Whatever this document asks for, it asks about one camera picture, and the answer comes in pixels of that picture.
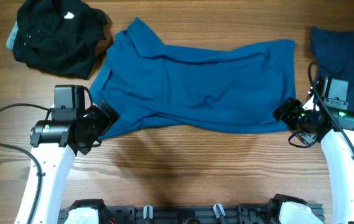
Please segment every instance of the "blue t-shirt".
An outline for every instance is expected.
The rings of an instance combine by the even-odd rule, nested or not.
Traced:
[[[227,52],[166,45],[135,18],[116,35],[90,88],[95,103],[105,100],[121,115],[103,138],[178,124],[228,133],[284,131],[272,112],[296,97],[294,47],[292,40]]]

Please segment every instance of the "clothing tag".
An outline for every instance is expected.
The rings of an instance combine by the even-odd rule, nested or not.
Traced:
[[[63,18],[65,19],[73,19],[75,17],[75,15],[71,12],[67,12],[66,16],[64,16]]]

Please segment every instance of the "black strap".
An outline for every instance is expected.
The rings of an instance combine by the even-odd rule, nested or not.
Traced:
[[[289,144],[290,144],[291,146],[299,147],[299,148],[302,148],[302,149],[307,149],[307,148],[312,147],[314,144],[317,143],[316,139],[315,139],[315,141],[311,142],[310,144],[308,144],[308,145],[306,145],[306,146],[299,146],[299,145],[297,145],[297,144],[291,143],[291,142],[290,142],[291,139],[294,138],[296,135],[298,135],[298,132],[297,132],[297,131],[294,131],[294,133],[293,133],[293,134],[289,137],[289,139],[288,139]]]

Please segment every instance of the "wood grain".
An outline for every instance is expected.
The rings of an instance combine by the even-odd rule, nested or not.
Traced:
[[[29,69],[5,48],[22,0],[0,1],[0,107],[50,106],[54,86],[90,86]],[[138,16],[167,44],[231,50],[276,39],[296,41],[296,90],[304,101],[309,84],[309,27],[354,30],[354,1],[89,1],[110,16],[111,34]],[[102,61],[98,59],[97,68]],[[30,108],[0,114],[0,141],[29,146],[29,130],[45,112]],[[324,204],[331,221],[328,170],[319,146],[297,149],[289,133],[225,134],[190,126],[136,131],[78,155],[62,206],[83,198],[107,205],[213,205],[263,203],[276,193]],[[0,148],[0,223],[13,223],[29,172],[29,160]]]

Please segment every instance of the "wooden table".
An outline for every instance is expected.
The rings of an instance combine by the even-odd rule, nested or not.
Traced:
[[[25,102],[50,106],[54,86],[90,86],[27,68],[6,49],[22,0],[0,0],[0,107]],[[354,30],[350,1],[90,1],[113,21],[111,33],[138,16],[167,44],[232,50],[277,39],[296,41],[297,98],[306,99],[309,27]],[[0,141],[29,149],[29,131],[45,112],[30,108],[0,114]],[[225,134],[173,126],[136,131],[79,154],[68,176],[62,206],[83,198],[107,205],[236,205],[264,203],[288,194],[322,203],[331,221],[332,194],[324,155],[318,146],[294,148],[290,133]],[[16,218],[30,160],[0,147],[0,223]]]

